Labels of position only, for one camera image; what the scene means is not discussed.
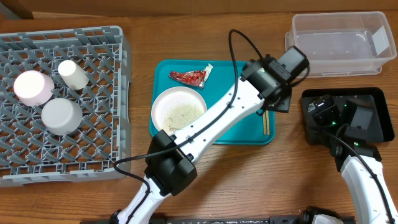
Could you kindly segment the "pink white bowl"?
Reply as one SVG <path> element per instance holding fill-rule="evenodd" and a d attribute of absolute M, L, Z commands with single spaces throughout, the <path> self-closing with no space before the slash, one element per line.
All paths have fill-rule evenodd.
<path fill-rule="evenodd" d="M 27 106 L 40 106 L 53 95 L 55 85 L 48 76 L 36 70 L 21 73 L 13 84 L 14 93 Z"/>

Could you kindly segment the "grey green bowl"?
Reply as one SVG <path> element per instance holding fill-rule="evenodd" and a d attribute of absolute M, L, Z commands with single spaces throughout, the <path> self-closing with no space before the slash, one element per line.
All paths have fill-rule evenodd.
<path fill-rule="evenodd" d="M 79 104 L 64 98 L 55 98 L 47 102 L 41 114 L 47 130 L 59 136 L 74 132 L 82 118 L 83 111 Z"/>

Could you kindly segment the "white cup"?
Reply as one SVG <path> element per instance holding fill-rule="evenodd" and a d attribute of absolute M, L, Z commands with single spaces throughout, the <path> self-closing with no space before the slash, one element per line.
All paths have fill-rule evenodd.
<path fill-rule="evenodd" d="M 58 66 L 58 72 L 67 86 L 73 90 L 80 90 L 89 82 L 84 69 L 72 60 L 62 61 Z"/>

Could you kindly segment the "red snack wrapper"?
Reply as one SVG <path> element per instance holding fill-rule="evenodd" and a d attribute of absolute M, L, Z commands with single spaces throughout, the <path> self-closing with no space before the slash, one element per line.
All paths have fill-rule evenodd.
<path fill-rule="evenodd" d="M 182 73 L 171 71 L 169 77 L 180 83 L 203 89 L 212 69 L 213 66 L 209 63 L 203 70 L 193 70 Z"/>

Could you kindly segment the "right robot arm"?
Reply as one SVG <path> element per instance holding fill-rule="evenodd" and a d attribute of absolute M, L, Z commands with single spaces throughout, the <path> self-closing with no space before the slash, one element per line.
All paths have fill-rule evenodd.
<path fill-rule="evenodd" d="M 304 105 L 308 142 L 329 149 L 353 199 L 358 223 L 397 223 L 397 209 L 383 175 L 381 155 L 368 141 L 374 108 L 326 95 Z"/>

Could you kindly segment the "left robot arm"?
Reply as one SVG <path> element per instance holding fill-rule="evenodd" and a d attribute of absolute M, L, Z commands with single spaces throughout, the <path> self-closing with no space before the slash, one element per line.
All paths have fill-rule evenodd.
<path fill-rule="evenodd" d="M 113 213 L 110 223 L 148 223 L 159 205 L 169 196 L 178 195 L 197 177 L 196 164 L 210 146 L 237 122 L 256 113 L 277 111 L 290 98 L 294 79 L 303 68 L 263 58 L 249 61 L 242 73 L 235 74 L 231 89 L 210 109 L 186 127 L 168 135 L 159 131 L 147 154 L 126 157 L 114 163 L 114 169 L 130 175 L 119 164 L 143 159 L 144 176 L 136 196 L 123 210 Z"/>

